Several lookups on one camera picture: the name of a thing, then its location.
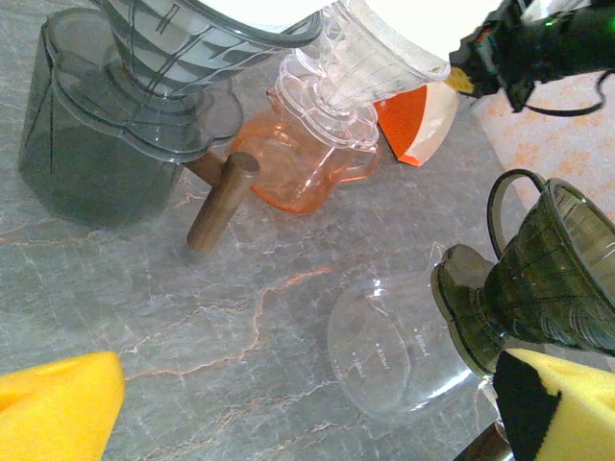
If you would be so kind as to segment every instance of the marble countertop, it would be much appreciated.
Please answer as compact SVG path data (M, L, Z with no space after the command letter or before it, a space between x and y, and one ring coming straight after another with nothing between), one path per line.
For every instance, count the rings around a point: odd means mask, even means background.
M161 217L92 230L50 216L16 171L39 27L74 5L86 3L0 2L0 374L118 352L126 399L106 460L455 457L491 423L488 404L373 421L336 382L326 333L344 288L425 270L433 242L492 257L484 210L502 167L471 111L425 166L383 143L373 177L309 216L250 196L210 255L185 245L208 189L187 172ZM269 61L235 79L248 115L275 72Z

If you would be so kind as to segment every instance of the wooden handle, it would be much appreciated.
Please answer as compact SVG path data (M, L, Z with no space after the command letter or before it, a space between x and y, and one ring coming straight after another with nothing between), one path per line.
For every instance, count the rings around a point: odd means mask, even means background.
M212 168L213 162L204 161L200 166L196 165L197 167L194 164L199 163L199 160L190 163L200 174L196 173L190 164L185 166L199 178L212 183L212 188L190 228L186 241L194 250L207 253L215 246L239 204L257 180L260 165L250 154L233 152L218 170L219 176L216 177Z

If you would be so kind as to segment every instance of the yellow sponge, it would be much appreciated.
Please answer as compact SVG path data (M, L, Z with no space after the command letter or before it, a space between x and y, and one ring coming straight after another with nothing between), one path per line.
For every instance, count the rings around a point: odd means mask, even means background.
M498 361L494 387L518 461L615 460L614 374L509 350Z
M0 461L100 460L123 398L113 352L0 376Z

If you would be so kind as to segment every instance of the black sponge side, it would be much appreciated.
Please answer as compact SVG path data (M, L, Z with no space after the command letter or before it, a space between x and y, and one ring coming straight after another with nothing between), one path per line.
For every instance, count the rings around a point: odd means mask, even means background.
M533 461L557 411L561 392L550 395L538 372L506 351L498 359L493 387L515 459Z

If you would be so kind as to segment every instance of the black cable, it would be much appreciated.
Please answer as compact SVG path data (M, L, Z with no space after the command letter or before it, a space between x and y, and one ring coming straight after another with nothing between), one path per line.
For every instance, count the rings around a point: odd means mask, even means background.
M604 81L612 74L615 74L615 69L610 69L610 70L605 71L600 76L598 81L596 82L596 91L598 92L598 95L600 96L600 102L598 104L595 104L594 106L590 106L584 109L570 109L570 110L542 109L542 108L535 108L534 106L528 106L528 105L526 105L526 108L528 108L529 110L533 110L534 112L542 113L543 115L550 115L552 117L579 117L581 115L588 115L590 113L593 113L597 110L602 109L604 105L606 104L606 96L604 96L604 93L603 93L603 84L604 84Z

